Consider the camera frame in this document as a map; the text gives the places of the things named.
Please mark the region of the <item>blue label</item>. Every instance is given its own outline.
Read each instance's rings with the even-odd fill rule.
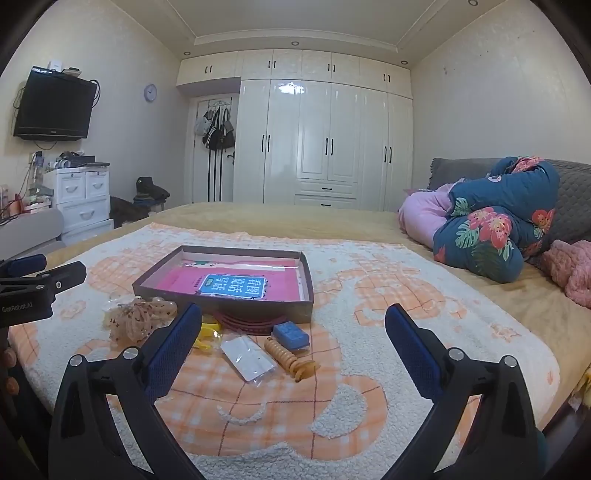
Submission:
[[[219,275],[210,273],[201,283],[201,295],[223,295],[237,299],[261,299],[265,294],[265,277]]]

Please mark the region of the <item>floral comforter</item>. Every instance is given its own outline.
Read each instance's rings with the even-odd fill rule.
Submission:
[[[487,178],[456,184],[433,237],[435,260],[499,283],[515,281],[550,229],[559,176],[538,157],[503,158]]]

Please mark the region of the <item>fuzzy blanket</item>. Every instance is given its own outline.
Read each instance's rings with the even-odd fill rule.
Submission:
[[[51,409],[69,358],[115,356],[103,311],[109,299],[179,245],[303,251],[314,284],[310,351],[317,375],[296,384],[286,374],[259,387],[245,384],[222,355],[193,349],[156,407],[207,479],[379,479],[426,418],[421,398],[384,331],[385,309],[401,303],[446,346],[497,362],[520,363],[535,418],[560,383],[556,359],[528,329],[441,266],[402,245],[298,240],[216,233],[151,224],[72,260],[88,270],[84,284],[56,298],[51,319],[12,327],[10,341],[37,395]],[[466,439],[473,398],[442,461],[453,462]],[[147,467],[116,401],[113,416],[131,459]]]

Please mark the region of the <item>television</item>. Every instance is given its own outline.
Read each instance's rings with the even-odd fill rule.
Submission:
[[[96,89],[96,83],[33,67],[22,92],[13,135],[40,141],[87,138]]]

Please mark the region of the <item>metal screw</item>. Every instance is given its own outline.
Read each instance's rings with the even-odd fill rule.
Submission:
[[[514,356],[511,355],[507,355],[505,357],[505,365],[508,366],[509,368],[515,368],[517,366],[517,360],[515,360]]]
[[[127,360],[133,360],[135,357],[138,356],[138,353],[139,350],[136,347],[132,346],[126,349],[125,352],[123,352],[123,358]]]
[[[70,358],[70,365],[73,367],[77,367],[82,363],[82,355],[74,355]]]
[[[464,358],[464,352],[462,352],[459,348],[452,348],[451,350],[449,350],[448,355],[449,358],[455,360],[456,362],[459,362]]]

